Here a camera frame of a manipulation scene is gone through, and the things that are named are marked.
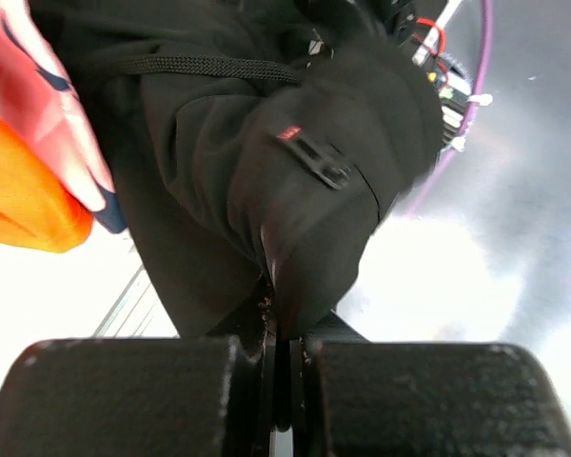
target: orange fabric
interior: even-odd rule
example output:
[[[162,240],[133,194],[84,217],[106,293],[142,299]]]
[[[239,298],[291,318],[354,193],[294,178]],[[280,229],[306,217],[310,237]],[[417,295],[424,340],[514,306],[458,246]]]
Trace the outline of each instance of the orange fabric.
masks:
[[[89,237],[93,218],[0,120],[0,243],[66,252]]]

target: shiny floor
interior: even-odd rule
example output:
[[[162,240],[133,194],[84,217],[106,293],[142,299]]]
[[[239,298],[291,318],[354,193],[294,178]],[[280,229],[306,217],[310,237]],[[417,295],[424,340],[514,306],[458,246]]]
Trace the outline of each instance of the shiny floor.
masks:
[[[571,0],[496,0],[495,13],[494,103],[371,240],[339,314],[372,341],[526,347],[571,421]],[[447,51],[470,70],[480,31],[467,0]]]

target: purple cable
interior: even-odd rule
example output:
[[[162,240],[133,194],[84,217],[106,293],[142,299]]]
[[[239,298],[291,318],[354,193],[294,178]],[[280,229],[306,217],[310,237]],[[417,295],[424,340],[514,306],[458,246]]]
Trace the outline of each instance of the purple cable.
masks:
[[[486,79],[486,74],[488,73],[488,64],[491,59],[491,51],[493,49],[493,0],[482,0],[482,42],[481,42],[481,54],[480,60],[478,61],[478,69],[476,71],[476,81],[474,82],[474,88],[472,89],[471,95],[482,95],[484,89],[484,80]],[[465,114],[463,115],[463,120],[461,122],[461,127],[457,136],[465,136],[472,122],[476,118],[476,111],[478,111],[478,102],[468,102]],[[448,165],[452,162],[453,158],[457,154],[457,151],[453,148],[449,148],[443,154],[442,160],[434,169],[431,176],[425,181],[417,198],[410,204],[410,207],[406,211],[405,216],[410,217],[417,212],[419,205],[425,200],[429,191],[433,189],[436,185],[440,176]]]

